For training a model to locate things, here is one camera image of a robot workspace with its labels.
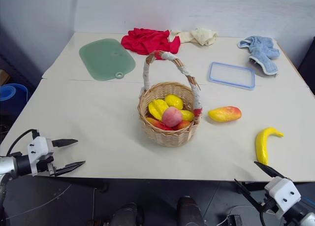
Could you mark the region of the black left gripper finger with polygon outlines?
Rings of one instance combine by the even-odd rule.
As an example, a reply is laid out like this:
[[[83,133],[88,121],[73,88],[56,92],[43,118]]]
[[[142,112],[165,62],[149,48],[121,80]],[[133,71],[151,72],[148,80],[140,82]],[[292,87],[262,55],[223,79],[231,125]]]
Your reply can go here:
[[[53,147],[64,147],[64,146],[72,145],[77,142],[78,140],[76,139],[57,139],[57,140],[52,140],[52,145]]]
[[[72,172],[73,170],[82,166],[84,163],[85,163],[85,161],[73,162],[73,163],[67,164],[63,168],[55,169],[55,176],[61,176],[61,175],[64,175],[66,173]]]

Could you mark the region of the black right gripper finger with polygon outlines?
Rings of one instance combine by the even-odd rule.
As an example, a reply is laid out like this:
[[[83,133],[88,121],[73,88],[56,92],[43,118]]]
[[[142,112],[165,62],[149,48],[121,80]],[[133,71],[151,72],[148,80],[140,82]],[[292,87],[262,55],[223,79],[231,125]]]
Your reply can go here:
[[[251,195],[251,192],[242,185],[241,182],[239,182],[238,180],[234,179],[234,182],[236,184],[236,186],[238,187],[239,191],[241,192],[241,194],[252,204],[252,206],[256,209],[256,210],[261,210],[262,209],[262,205],[261,203],[257,202]]]
[[[269,175],[270,177],[281,177],[281,178],[285,178],[285,176],[283,176],[282,174],[280,174],[279,172],[277,172],[274,168],[265,165],[263,163],[260,163],[258,161],[254,161],[254,163],[261,169],[263,170],[267,175]]]

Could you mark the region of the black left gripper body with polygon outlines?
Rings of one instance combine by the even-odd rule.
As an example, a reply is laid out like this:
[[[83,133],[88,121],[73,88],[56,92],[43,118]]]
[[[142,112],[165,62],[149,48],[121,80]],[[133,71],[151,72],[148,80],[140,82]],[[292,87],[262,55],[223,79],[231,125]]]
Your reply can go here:
[[[55,176],[56,170],[53,166],[54,157],[50,156],[45,160],[39,160],[36,164],[37,172],[47,171],[50,176]]]

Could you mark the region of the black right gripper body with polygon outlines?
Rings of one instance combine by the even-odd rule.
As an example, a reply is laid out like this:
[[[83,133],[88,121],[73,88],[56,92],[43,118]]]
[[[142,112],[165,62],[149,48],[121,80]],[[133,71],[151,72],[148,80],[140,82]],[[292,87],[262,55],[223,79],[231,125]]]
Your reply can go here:
[[[260,212],[275,214],[278,210],[276,201],[267,193],[264,194],[264,198],[260,203]]]

